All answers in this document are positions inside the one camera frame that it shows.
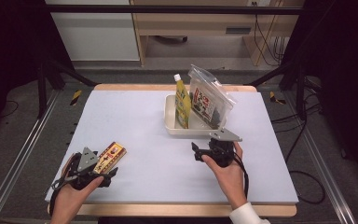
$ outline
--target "plastic bag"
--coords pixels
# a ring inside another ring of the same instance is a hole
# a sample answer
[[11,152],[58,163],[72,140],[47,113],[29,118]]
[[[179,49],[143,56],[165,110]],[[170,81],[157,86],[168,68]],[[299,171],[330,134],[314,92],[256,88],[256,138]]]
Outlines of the plastic bag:
[[237,101],[228,94],[217,78],[191,64],[190,99],[192,110],[212,129],[226,125],[227,116]]

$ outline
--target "plastic tray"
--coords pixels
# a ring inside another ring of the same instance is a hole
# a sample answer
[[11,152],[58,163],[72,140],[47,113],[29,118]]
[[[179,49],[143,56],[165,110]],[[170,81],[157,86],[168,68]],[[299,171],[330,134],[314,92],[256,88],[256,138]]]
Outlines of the plastic tray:
[[209,136],[212,130],[200,117],[192,110],[188,120],[188,129],[184,129],[175,118],[175,95],[165,97],[164,121],[167,132],[172,135],[193,135]]

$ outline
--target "yellow bottle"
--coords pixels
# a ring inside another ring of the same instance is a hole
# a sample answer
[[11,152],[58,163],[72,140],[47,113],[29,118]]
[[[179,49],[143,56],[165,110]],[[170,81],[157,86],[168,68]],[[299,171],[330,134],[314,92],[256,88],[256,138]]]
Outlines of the yellow bottle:
[[179,74],[173,76],[176,81],[175,117],[184,129],[188,129],[188,118],[190,117],[191,100],[183,80]]

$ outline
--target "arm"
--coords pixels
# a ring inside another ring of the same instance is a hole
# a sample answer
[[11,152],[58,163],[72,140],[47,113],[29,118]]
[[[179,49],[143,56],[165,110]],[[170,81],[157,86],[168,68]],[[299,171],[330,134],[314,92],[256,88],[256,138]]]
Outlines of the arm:
[[72,188],[70,184],[66,184],[60,189],[54,204],[53,216],[51,217],[50,224],[56,223],[70,223],[79,211],[81,205],[86,201],[87,197],[100,186],[103,182],[103,177],[93,179],[85,188],[77,190]]
[[[242,158],[240,145],[234,142],[234,147],[238,156]],[[243,192],[243,171],[235,161],[228,167],[222,168],[209,156],[202,155],[202,159],[213,171],[220,188],[231,205],[233,212],[230,214],[230,218],[234,224],[269,223],[260,219],[252,205],[248,203]]]

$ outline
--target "snack package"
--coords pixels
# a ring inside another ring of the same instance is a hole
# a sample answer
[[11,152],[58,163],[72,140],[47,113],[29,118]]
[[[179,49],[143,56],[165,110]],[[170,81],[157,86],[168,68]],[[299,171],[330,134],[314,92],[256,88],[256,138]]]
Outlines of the snack package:
[[228,113],[237,101],[229,95],[217,78],[205,69],[191,65],[191,109],[212,129],[226,125]]
[[117,142],[113,142],[101,153],[93,172],[95,174],[108,174],[126,153],[126,148]]

